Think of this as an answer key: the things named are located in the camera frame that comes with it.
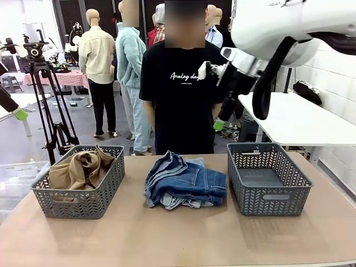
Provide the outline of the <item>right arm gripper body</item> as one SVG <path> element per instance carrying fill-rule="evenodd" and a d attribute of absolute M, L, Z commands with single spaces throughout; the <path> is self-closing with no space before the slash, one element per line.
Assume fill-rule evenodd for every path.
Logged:
<path fill-rule="evenodd" d="M 243 74 L 237 70 L 225 71 L 223 81 L 224 85 L 227 86 L 227 95 L 222 105 L 222 111 L 233 110 L 238 96 L 247 95 L 256 80 L 256 77 Z"/>

